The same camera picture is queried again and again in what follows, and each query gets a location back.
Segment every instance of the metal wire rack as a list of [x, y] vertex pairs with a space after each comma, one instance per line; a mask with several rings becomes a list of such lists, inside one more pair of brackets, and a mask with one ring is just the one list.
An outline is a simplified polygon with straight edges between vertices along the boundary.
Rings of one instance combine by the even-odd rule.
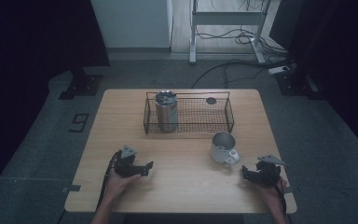
[[[156, 110], [157, 92], [147, 92], [144, 126], [146, 133], [166, 133], [158, 125]], [[170, 133], [232, 132], [234, 117], [229, 91], [176, 93], [178, 123]]]

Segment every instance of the white mug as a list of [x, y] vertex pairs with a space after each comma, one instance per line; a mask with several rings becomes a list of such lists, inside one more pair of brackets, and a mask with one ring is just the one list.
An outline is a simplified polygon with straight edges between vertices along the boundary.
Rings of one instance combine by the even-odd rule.
[[240, 156], [234, 147], [235, 139], [231, 133], [216, 133], [212, 138], [211, 157], [217, 162], [235, 164], [240, 160]]

